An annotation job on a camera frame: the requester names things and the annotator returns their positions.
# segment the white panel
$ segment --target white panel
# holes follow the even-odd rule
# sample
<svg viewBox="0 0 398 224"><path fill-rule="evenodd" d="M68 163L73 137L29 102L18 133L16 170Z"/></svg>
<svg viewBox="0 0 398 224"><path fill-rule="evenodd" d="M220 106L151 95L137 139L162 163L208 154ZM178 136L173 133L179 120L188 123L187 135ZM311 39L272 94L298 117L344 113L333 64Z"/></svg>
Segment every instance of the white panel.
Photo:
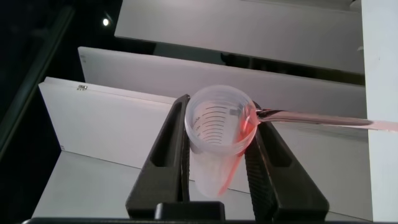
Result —
<svg viewBox="0 0 398 224"><path fill-rule="evenodd" d="M86 82L96 85L178 98L223 84L265 108L366 117L362 86L86 47L79 54Z"/></svg>
<svg viewBox="0 0 398 224"><path fill-rule="evenodd" d="M86 91L51 83L39 87L64 150L138 168L171 108L168 103L91 90L107 89L95 85Z"/></svg>
<svg viewBox="0 0 398 224"><path fill-rule="evenodd" d="M328 199L330 211L372 220L366 130L311 124L274 126Z"/></svg>
<svg viewBox="0 0 398 224"><path fill-rule="evenodd" d="M140 169L62 151L33 217L129 218L124 204ZM191 201L206 201L190 181ZM218 199L229 220L253 220L249 194L227 190ZM327 220L356 220L329 213Z"/></svg>
<svg viewBox="0 0 398 224"><path fill-rule="evenodd" d="M362 1L369 119L398 122L398 1ZM398 221L398 134L369 131L373 218Z"/></svg>
<svg viewBox="0 0 398 224"><path fill-rule="evenodd" d="M125 0L115 36L364 73L355 12L266 1Z"/></svg>
<svg viewBox="0 0 398 224"><path fill-rule="evenodd" d="M78 85L88 89L78 91ZM54 78L39 87L66 151L138 168L174 101ZM332 212L371 219L366 133L298 124L276 127L329 200ZM249 192L244 162L230 188Z"/></svg>

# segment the white wall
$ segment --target white wall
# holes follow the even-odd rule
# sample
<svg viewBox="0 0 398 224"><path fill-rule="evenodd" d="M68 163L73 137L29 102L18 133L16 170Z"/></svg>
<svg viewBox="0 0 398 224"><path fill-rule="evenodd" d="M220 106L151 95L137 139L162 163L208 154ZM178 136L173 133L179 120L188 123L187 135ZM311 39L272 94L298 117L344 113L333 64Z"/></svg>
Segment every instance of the white wall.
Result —
<svg viewBox="0 0 398 224"><path fill-rule="evenodd" d="M123 1L116 37L364 73L361 15L267 1Z"/></svg>

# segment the red liquid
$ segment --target red liquid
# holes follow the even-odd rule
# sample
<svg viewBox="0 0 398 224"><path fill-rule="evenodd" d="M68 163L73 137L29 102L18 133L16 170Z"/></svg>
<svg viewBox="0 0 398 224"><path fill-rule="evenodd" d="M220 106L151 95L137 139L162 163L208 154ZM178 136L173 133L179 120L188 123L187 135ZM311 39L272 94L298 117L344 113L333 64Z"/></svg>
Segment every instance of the red liquid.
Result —
<svg viewBox="0 0 398 224"><path fill-rule="evenodd" d="M243 139L245 139L252 131L253 129L256 127L254 125L255 122L253 122L251 119L256 119L257 120L257 115L256 112L254 111L254 114L251 114L249 116L241 116L239 119L239 133L236 136L235 139L235 143L242 141ZM232 166L231 172L228 175L228 178L226 180L226 182L224 183L224 185L220 188L220 191L218 192L218 196L222 195L229 187L234 174L236 172L236 169L239 166L239 163L241 161L241 158L244 154L246 149L243 149L236 157L236 160L234 161L234 164Z"/></svg>

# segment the plastic measuring cup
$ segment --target plastic measuring cup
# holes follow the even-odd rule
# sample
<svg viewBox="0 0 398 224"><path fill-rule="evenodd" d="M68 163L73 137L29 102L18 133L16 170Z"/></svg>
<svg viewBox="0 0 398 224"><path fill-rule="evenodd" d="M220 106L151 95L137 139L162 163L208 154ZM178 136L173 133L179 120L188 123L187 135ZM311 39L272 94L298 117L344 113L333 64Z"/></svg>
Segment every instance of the plastic measuring cup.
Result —
<svg viewBox="0 0 398 224"><path fill-rule="evenodd" d="M230 185L257 130L257 125L248 123L250 114L245 110L255 109L245 93L223 85L204 88L188 102L185 129L195 183L203 195L218 197Z"/></svg>

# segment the cup rim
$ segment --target cup rim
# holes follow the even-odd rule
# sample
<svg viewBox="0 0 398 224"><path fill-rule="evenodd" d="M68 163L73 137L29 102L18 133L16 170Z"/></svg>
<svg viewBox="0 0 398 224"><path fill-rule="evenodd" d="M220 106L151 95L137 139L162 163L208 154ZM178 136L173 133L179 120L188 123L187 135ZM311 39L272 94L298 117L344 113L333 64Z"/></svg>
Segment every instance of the cup rim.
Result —
<svg viewBox="0 0 398 224"><path fill-rule="evenodd" d="M216 154L237 154L239 152L241 152L242 150L244 150L245 148L247 148L249 146L249 144L251 143L254 135L256 134L257 131L257 126L254 127L254 129L242 140L240 140L239 142L230 144L230 145L222 145L222 146L218 146L218 145L214 145L214 144L210 144L207 143L205 141L203 141L202 139L199 139L194 133L193 133L193 129L190 126L190 123L187 120L187 114L188 114L188 109L192 106L192 102L195 101L195 97L200 96L201 94L208 92L210 90L229 90L229 91L235 91L237 93L239 93L240 95L242 95L244 97L245 100L247 100L249 102L249 104L253 107L256 108L256 106L254 105L253 101L250 99L250 97L245 94L243 91L231 87L231 86L227 86L227 85L212 85L212 86L208 86L205 88L202 88L201 90L197 91L190 99L190 101L188 102L186 111L185 111L185 117L184 117L184 123L185 123L185 130L188 134L188 137L190 139L190 141L198 148L204 150L204 151L208 151L208 152L213 152Z"/></svg>

